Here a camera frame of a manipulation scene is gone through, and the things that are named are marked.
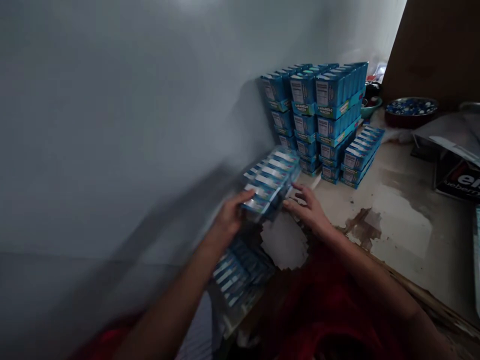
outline right hand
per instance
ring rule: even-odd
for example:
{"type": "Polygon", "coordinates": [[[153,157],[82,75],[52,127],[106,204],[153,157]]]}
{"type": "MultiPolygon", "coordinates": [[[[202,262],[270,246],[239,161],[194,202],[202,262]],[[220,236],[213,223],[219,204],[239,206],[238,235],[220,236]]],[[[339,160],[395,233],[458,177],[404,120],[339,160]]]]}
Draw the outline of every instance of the right hand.
{"type": "Polygon", "coordinates": [[[293,187],[301,191],[300,193],[296,193],[295,197],[306,202],[306,205],[301,205],[292,199],[287,199],[283,201],[283,206],[300,218],[314,233],[323,237],[326,236],[334,228],[325,215],[314,192],[309,187],[296,183],[293,184],[293,187]]]}

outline finger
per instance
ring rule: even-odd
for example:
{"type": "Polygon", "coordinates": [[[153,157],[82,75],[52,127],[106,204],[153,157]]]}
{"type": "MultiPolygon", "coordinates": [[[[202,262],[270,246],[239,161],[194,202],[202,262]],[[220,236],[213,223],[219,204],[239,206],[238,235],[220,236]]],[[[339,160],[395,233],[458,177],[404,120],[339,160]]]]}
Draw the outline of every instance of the finger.
{"type": "Polygon", "coordinates": [[[297,199],[292,199],[294,202],[296,202],[298,205],[300,205],[302,208],[309,208],[308,205],[305,205],[305,204],[301,204],[299,203],[299,201],[297,199]]]}
{"type": "Polygon", "coordinates": [[[313,202],[315,202],[317,200],[317,198],[315,197],[315,194],[314,192],[312,191],[311,188],[309,188],[308,186],[304,186],[302,184],[297,184],[297,183],[294,183],[293,184],[293,187],[297,190],[300,190],[303,194],[304,197],[299,197],[299,199],[302,199],[303,201],[305,201],[307,204],[312,204],[313,202]]]}
{"type": "Polygon", "coordinates": [[[307,216],[306,212],[309,211],[305,207],[301,206],[298,202],[295,202],[291,199],[284,200],[283,206],[285,207],[285,209],[287,209],[294,215],[297,215],[301,219],[305,218],[307,216]]]}
{"type": "Polygon", "coordinates": [[[235,206],[235,205],[244,203],[247,200],[250,200],[251,198],[254,197],[254,195],[255,195],[255,190],[254,189],[250,189],[248,191],[242,191],[242,192],[238,193],[237,195],[235,195],[234,197],[230,198],[227,201],[227,203],[235,206]]]}
{"type": "Polygon", "coordinates": [[[295,194],[295,197],[296,197],[296,198],[299,198],[300,200],[303,200],[303,201],[305,201],[305,202],[307,201],[307,197],[305,196],[305,194],[303,194],[303,193],[301,193],[301,192],[297,192],[297,193],[295,194]]]}

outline left hand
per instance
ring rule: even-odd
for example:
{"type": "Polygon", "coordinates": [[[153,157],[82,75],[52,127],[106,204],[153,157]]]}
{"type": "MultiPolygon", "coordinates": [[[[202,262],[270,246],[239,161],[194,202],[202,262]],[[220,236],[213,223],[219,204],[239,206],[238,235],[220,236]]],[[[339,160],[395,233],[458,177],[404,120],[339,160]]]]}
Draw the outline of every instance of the left hand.
{"type": "Polygon", "coordinates": [[[242,191],[225,201],[209,231],[209,235],[212,234],[213,237],[217,238],[213,241],[224,243],[226,246],[230,244],[242,226],[242,218],[238,206],[253,198],[254,195],[254,190],[242,191]]]}

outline bowl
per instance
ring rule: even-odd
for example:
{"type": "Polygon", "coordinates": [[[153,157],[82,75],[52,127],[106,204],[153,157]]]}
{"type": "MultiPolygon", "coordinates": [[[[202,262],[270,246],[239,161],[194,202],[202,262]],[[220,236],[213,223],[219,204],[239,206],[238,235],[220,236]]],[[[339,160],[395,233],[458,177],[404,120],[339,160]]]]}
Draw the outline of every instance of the bowl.
{"type": "Polygon", "coordinates": [[[382,106],[382,98],[381,97],[378,98],[378,102],[375,106],[361,107],[360,108],[361,118],[362,119],[370,119],[370,117],[372,117],[372,114],[374,113],[374,111],[377,108],[379,108],[380,106],[382,106]]]}
{"type": "Polygon", "coordinates": [[[416,129],[432,121],[438,109],[439,109],[438,101],[432,98],[418,97],[418,96],[400,97],[398,99],[390,101],[385,107],[385,122],[391,128],[416,129]],[[415,101],[419,104],[430,103],[433,110],[431,112],[425,112],[425,113],[413,114],[413,115],[398,114],[388,110],[389,105],[392,105],[395,102],[406,103],[411,101],[415,101]]]}

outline green bowl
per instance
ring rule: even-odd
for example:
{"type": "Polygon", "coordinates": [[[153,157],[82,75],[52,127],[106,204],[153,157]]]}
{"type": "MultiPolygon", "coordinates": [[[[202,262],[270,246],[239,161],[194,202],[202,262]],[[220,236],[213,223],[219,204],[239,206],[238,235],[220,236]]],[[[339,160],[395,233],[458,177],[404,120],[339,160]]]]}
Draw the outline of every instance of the green bowl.
{"type": "Polygon", "coordinates": [[[379,108],[380,106],[382,106],[382,98],[381,97],[378,98],[378,103],[375,106],[361,107],[360,108],[361,118],[362,119],[370,119],[370,117],[375,112],[375,110],[377,110],[377,108],[379,108]]]}

